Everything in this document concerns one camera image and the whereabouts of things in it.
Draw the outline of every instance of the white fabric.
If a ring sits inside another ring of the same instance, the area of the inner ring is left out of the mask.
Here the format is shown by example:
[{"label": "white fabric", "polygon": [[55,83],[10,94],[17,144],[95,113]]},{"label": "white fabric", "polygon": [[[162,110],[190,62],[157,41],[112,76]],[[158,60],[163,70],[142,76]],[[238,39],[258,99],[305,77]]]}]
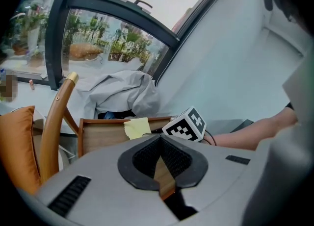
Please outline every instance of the white fabric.
[{"label": "white fabric", "polygon": [[160,96],[152,77],[131,70],[80,79],[68,102],[77,123],[79,118],[94,119],[99,113],[130,109],[138,117],[149,117],[159,106]]}]

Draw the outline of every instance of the cable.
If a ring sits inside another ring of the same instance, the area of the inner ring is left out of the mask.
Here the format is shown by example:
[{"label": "cable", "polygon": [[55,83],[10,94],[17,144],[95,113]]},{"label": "cable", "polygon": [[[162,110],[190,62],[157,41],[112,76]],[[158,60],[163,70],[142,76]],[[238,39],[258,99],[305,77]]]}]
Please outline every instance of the cable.
[{"label": "cable", "polygon": [[215,141],[215,139],[214,139],[214,137],[211,135],[211,133],[209,133],[207,130],[206,130],[206,132],[211,136],[211,138],[212,138],[212,140],[214,141],[214,143],[215,143],[215,146],[217,146],[217,143],[216,143],[216,141]]}]

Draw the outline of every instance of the orange pillow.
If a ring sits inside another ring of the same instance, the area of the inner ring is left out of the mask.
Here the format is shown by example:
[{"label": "orange pillow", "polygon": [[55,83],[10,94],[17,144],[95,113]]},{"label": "orange pillow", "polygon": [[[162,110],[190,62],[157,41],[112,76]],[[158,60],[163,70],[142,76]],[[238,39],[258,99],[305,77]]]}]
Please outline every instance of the orange pillow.
[{"label": "orange pillow", "polygon": [[41,185],[32,137],[34,109],[0,116],[0,159],[13,184],[31,194]]}]

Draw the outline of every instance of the window frame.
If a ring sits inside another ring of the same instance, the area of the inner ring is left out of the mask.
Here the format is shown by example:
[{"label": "window frame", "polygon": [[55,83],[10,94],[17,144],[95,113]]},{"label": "window frame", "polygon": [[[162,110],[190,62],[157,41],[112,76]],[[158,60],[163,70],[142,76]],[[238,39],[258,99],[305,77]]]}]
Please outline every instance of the window frame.
[{"label": "window frame", "polygon": [[153,80],[157,84],[184,41],[215,1],[201,0],[175,34],[159,20],[142,11],[141,7],[133,2],[122,0],[54,0],[48,18],[45,39],[48,78],[41,79],[35,74],[16,73],[18,81],[28,82],[33,79],[36,84],[49,85],[52,90],[58,90],[64,79],[62,45],[68,16],[71,9],[82,9],[113,16],[140,28],[163,42],[169,49],[153,74]]}]

